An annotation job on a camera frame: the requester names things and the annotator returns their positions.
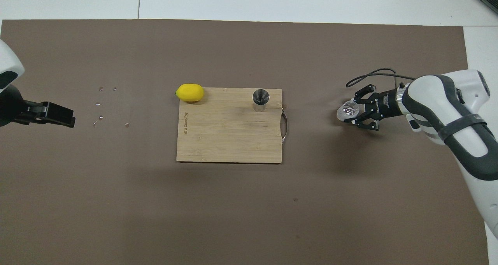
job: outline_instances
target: white floor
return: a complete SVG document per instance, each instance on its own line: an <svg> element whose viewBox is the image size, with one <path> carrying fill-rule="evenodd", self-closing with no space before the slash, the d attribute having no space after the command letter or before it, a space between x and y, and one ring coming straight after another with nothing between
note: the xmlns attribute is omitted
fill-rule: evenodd
<svg viewBox="0 0 498 265"><path fill-rule="evenodd" d="M478 0L0 0L0 27L2 19L137 18L464 26L468 67L491 89L480 114L498 135L498 14Z"/></svg>

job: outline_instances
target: yellow lemon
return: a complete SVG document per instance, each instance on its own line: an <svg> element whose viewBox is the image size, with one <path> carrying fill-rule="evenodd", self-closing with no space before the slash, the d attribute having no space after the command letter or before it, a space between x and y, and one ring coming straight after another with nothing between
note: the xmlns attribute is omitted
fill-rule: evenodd
<svg viewBox="0 0 498 265"><path fill-rule="evenodd" d="M182 84L176 90L176 96L184 102L197 102L204 96L204 89L199 84Z"/></svg>

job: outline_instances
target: wooden cutting board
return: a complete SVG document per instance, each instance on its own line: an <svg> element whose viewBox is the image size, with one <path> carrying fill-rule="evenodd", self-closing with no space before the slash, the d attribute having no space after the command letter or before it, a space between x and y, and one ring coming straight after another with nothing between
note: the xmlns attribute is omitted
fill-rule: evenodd
<svg viewBox="0 0 498 265"><path fill-rule="evenodd" d="M204 88L198 102L180 100L176 160L180 162L281 163L282 90L263 112L253 109L256 88Z"/></svg>

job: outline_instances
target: velcro strap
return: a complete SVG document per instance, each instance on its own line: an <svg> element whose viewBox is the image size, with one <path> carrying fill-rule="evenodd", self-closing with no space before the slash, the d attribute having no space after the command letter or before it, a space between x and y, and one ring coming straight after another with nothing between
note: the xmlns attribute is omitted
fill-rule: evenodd
<svg viewBox="0 0 498 265"><path fill-rule="evenodd" d="M469 114L448 123L448 125L441 128L437 134L442 141L445 141L450 135L477 123L484 123L484 125L487 125L486 121L484 121L479 114Z"/></svg>

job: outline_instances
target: brown table surface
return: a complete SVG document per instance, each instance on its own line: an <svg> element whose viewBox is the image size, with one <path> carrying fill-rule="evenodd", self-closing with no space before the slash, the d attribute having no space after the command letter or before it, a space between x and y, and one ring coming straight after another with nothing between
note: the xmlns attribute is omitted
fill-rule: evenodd
<svg viewBox="0 0 498 265"><path fill-rule="evenodd" d="M369 82L393 87L344 88L376 68L465 69L461 27L4 20L2 40L23 98L76 116L0 129L2 264L487 263L446 147L403 117L379 132L335 118ZM283 163L176 162L186 82L283 89Z"/></svg>

